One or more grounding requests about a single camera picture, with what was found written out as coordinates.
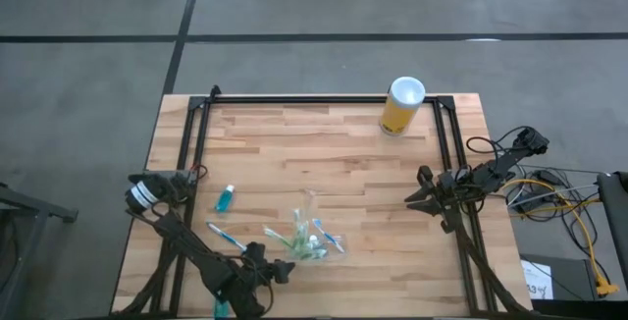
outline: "toothbrush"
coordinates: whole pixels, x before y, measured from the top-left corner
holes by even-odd
[[[316,227],[316,229],[321,232],[321,234],[323,236],[325,236],[325,238],[327,238],[329,241],[332,242],[332,244],[342,253],[344,253],[344,249],[342,248],[342,246],[340,245],[339,242],[337,242],[334,237],[332,237],[329,233],[326,233],[325,231],[323,231],[323,228],[321,227],[321,220],[318,218],[313,218],[312,219],[312,223],[314,223],[314,227]]]
[[[221,231],[220,228],[216,227],[215,224],[213,224],[213,223],[211,223],[209,221],[205,221],[205,224],[207,225],[207,227],[209,227],[210,230],[214,231],[214,233],[216,233],[217,235],[223,237],[228,242],[230,242],[233,245],[239,247],[242,251],[246,251],[246,246],[242,245],[239,241],[235,240],[234,237],[232,237],[232,236],[228,235],[227,233]]]

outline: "butcher block tabletop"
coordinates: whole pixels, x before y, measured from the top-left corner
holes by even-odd
[[[488,137],[479,95],[453,97],[463,140]],[[188,98],[164,97],[147,169],[176,168]],[[443,168],[432,105],[424,103],[400,137],[381,131],[383,107],[212,104],[202,158],[208,175],[199,182],[192,221],[192,230],[207,246],[238,254],[234,245],[206,227],[210,219],[242,243],[265,243],[267,259],[285,259],[283,247],[264,236],[263,226],[290,235],[292,209],[303,207],[304,189],[315,191],[312,214],[326,232],[346,240],[346,255],[297,262],[288,284],[273,284],[275,301],[267,316],[469,314],[454,234],[443,232],[440,217],[408,210],[403,203],[418,188],[419,166],[429,165],[435,174]],[[456,162],[446,115],[444,111],[449,152]],[[199,122],[197,117],[187,162],[192,161]],[[471,151],[466,155],[473,166],[492,158]],[[235,186],[234,200],[230,211],[218,216],[214,205],[227,185]],[[488,198],[480,222],[491,267],[517,300],[531,308],[503,200]],[[128,305],[144,286],[157,265],[161,241],[151,227],[132,221],[113,311]],[[477,270],[474,280],[483,305]],[[166,282],[164,308],[171,283]],[[257,294],[260,303],[268,304],[266,289]],[[186,263],[179,316],[211,316],[213,306],[198,270]]]

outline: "white label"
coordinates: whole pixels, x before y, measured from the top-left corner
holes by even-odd
[[[553,299],[551,290],[551,267],[521,260],[531,299]]]

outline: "yellow cup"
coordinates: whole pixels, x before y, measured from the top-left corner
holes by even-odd
[[[402,77],[394,80],[380,119],[382,131],[391,135],[405,133],[424,98],[425,87],[418,79]]]

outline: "concrete floor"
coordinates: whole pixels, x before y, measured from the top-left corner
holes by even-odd
[[[190,33],[628,31],[627,0],[198,0]],[[0,0],[0,35],[174,34],[185,0]],[[76,207],[49,224],[27,318],[107,313],[173,44],[0,44],[0,181]],[[626,170],[628,40],[188,44],[175,93],[382,92],[399,76],[479,92],[493,136],[531,125],[529,159]],[[575,184],[593,176],[573,175]],[[603,207],[596,255],[626,299]],[[558,222],[513,221],[522,253],[583,258]]]

